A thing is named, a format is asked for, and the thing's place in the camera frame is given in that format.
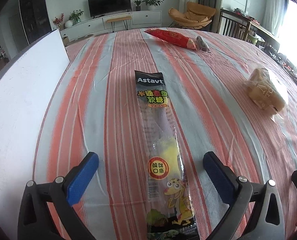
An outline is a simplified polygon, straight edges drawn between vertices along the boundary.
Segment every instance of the flower pot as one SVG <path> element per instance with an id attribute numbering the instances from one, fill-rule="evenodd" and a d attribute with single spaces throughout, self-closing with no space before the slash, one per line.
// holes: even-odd
<path id="1" fill-rule="evenodd" d="M 77 24 L 77 23 L 80 23 L 81 22 L 81 19 L 77 19 L 74 21 L 73 25 Z"/>
<path id="2" fill-rule="evenodd" d="M 73 21 L 72 20 L 68 20 L 66 23 L 65 23 L 65 27 L 66 28 L 69 28 L 69 27 L 72 27 L 73 26 Z"/>
<path id="3" fill-rule="evenodd" d="M 155 11 L 157 9 L 157 6 L 156 5 L 148 5 L 148 10 L 149 11 Z"/>

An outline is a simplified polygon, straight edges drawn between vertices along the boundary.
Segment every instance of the silver screw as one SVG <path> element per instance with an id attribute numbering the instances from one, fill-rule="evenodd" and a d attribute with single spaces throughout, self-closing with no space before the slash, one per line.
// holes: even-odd
<path id="1" fill-rule="evenodd" d="M 64 180 L 63 177 L 57 177 L 57 178 L 55 179 L 55 182 L 56 182 L 56 183 L 62 183 L 63 180 Z"/>
<path id="2" fill-rule="evenodd" d="M 268 183 L 269 183 L 269 185 L 271 185 L 272 187 L 274 187 L 274 186 L 276 185 L 275 181 L 272 180 L 272 179 L 270 179 L 270 180 L 268 181 Z"/>
<path id="3" fill-rule="evenodd" d="M 247 178 L 246 177 L 244 177 L 244 176 L 239 176 L 238 177 L 238 180 L 240 181 L 240 182 L 247 182 Z"/>
<path id="4" fill-rule="evenodd" d="M 26 185 L 27 185 L 28 187 L 31 187 L 31 186 L 33 186 L 33 184 L 34 184 L 34 181 L 30 180 L 29 182 L 27 182 Z"/>

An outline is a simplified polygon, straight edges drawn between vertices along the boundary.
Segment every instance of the television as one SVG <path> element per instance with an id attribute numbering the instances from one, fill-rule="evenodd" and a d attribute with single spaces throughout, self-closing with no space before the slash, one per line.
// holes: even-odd
<path id="1" fill-rule="evenodd" d="M 88 0 L 88 2 L 91 17 L 131 9 L 130 0 Z"/>

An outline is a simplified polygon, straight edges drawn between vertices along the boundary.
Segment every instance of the yellow circle badge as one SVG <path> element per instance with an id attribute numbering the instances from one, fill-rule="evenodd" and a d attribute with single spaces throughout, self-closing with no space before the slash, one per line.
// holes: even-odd
<path id="1" fill-rule="evenodd" d="M 148 162 L 148 173 L 154 179 L 164 179 L 170 169 L 167 162 L 161 157 L 153 157 Z"/>

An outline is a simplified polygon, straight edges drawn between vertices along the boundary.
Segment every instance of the striped tablecloth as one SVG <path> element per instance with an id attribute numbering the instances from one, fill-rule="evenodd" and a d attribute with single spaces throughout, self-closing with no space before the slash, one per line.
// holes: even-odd
<path id="1" fill-rule="evenodd" d="M 297 169 L 296 85 L 250 43 L 171 30 L 202 36 L 211 53 L 173 46 L 143 29 L 92 37 L 67 48 L 71 63 L 45 115 L 34 179 L 44 183 L 65 176 L 89 151 L 96 152 L 100 166 L 74 206 L 76 212 L 97 240 L 146 239 L 147 163 L 134 70 L 162 72 L 201 239 L 227 209 L 202 166 L 208 151 L 252 182 L 276 181 L 289 235 L 297 220 L 297 192 L 290 180 Z M 263 66 L 287 86 L 288 119 L 283 124 L 268 118 L 245 92 L 245 80 Z M 249 215 L 248 210 L 236 235 Z M 54 219 L 67 237 L 58 217 Z"/>

